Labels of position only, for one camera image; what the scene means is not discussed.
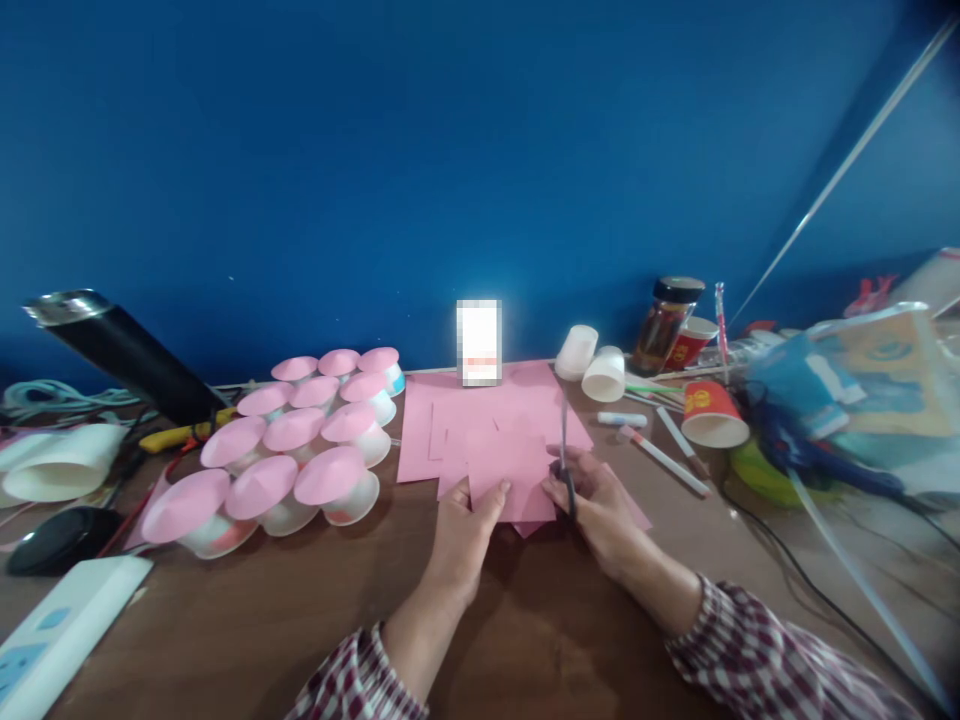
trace person's right hand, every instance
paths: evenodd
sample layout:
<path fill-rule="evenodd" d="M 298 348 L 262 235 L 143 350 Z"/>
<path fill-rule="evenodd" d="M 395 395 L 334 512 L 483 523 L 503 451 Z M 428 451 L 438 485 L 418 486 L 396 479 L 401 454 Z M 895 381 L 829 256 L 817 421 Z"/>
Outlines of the person's right hand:
<path fill-rule="evenodd" d="M 547 451 L 560 455 L 557 445 L 548 445 Z M 609 465 L 586 450 L 568 446 L 567 467 L 577 491 L 577 525 L 587 545 L 604 573 L 630 586 L 637 573 L 660 561 L 660 549 L 637 527 L 627 505 L 627 491 Z M 545 478 L 542 485 L 554 504 L 569 513 L 567 486 L 554 477 Z"/>

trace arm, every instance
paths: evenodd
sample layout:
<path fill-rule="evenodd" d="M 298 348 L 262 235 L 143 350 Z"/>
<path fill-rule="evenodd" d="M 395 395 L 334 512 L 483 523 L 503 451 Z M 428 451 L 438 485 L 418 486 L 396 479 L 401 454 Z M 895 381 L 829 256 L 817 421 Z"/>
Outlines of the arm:
<path fill-rule="evenodd" d="M 300 691 L 286 720 L 425 720 L 427 696 L 476 597 L 490 533 L 509 489 L 502 483 L 474 512 L 466 480 L 443 497 L 420 584 L 386 624 L 340 643 Z"/>
<path fill-rule="evenodd" d="M 780 622 L 745 590 L 714 585 L 667 556 L 633 523 L 610 466 L 576 448 L 567 455 L 575 461 L 577 524 L 587 544 L 663 630 L 684 680 L 741 717 L 919 717 L 876 676 Z M 566 511 L 566 487 L 553 478 L 543 487 Z"/>

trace desk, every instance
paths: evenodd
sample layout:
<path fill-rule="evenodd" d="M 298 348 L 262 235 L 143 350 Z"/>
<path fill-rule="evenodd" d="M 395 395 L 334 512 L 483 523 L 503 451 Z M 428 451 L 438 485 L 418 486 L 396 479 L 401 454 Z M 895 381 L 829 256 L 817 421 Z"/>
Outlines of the desk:
<path fill-rule="evenodd" d="M 386 428 L 393 437 L 400 434 L 404 397 L 396 399 L 397 417 Z M 623 479 L 667 552 L 711 578 L 744 585 L 783 619 L 864 661 L 902 690 L 717 494 L 701 501 L 636 447 L 614 444 L 614 430 L 592 419 L 600 406 L 579 388 L 571 389 L 570 401 L 584 418 L 596 454 Z M 650 410 L 629 400 L 613 409 Z M 681 459 L 659 424 L 652 440 Z M 49 717 L 281 718 L 324 656 L 349 632 L 388 617 L 426 564 L 436 481 L 397 486 L 398 455 L 394 448 L 376 468 L 380 499 L 355 526 L 333 528 L 321 517 L 288 538 L 259 532 L 237 552 L 213 562 L 197 560 L 179 546 L 155 552 L 157 566 L 142 592 Z M 703 459 L 714 477 L 726 472 L 723 454 Z M 122 498 L 121 511 L 136 504 L 163 464 L 162 458 L 148 461 Z M 195 467 L 183 465 L 178 469 L 183 474 Z M 791 531 L 788 541 L 799 545 L 815 579 L 892 648 L 809 521 L 767 511 L 781 530 Z M 24 531 L 37 518 L 24 518 Z M 5 529 L 5 537 L 14 533 Z M 934 542 L 932 533 L 928 539 Z M 876 538 L 873 542 L 877 558 L 900 552 Z M 943 562 L 952 562 L 954 570 L 960 566 L 947 555 Z M 960 576 L 952 577 L 956 583 Z M 0 633 L 6 636 L 54 584 L 0 578 Z M 938 591 L 954 609 L 957 590 L 954 585 Z M 960 646 L 960 625 L 930 611 L 916 596 L 905 597 L 922 626 L 908 624 L 921 650 L 942 679 L 960 677 L 957 658 L 950 656 Z M 477 600 L 454 637 L 430 700 L 438 718 L 728 716 L 680 680 L 652 622 L 600 573 L 566 521 L 542 528 L 527 541 L 509 526 L 498 526 Z"/>

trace red cup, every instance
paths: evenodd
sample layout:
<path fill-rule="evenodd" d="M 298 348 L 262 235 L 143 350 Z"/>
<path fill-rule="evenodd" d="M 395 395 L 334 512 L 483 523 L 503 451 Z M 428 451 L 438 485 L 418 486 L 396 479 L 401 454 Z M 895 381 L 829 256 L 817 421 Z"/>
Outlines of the red cup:
<path fill-rule="evenodd" d="M 725 449 L 743 445 L 750 439 L 750 427 L 720 383 L 689 383 L 684 396 L 686 405 L 680 430 L 693 442 Z"/>
<path fill-rule="evenodd" d="M 720 332 L 714 323 L 703 318 L 687 318 L 677 342 L 667 358 L 666 370 L 683 370 L 700 357 L 700 351 Z"/>

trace checkered sleeve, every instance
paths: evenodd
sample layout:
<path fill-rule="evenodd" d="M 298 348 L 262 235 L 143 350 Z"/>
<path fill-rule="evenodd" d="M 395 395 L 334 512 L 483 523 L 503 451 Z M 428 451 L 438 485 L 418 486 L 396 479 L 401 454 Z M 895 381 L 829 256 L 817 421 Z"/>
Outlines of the checkered sleeve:
<path fill-rule="evenodd" d="M 693 629 L 667 642 L 683 679 L 743 718 L 919 718 L 879 678 L 753 595 L 704 577 Z"/>
<path fill-rule="evenodd" d="M 285 720 L 426 720 L 400 682 L 380 633 L 358 630 L 340 643 L 307 681 Z"/>

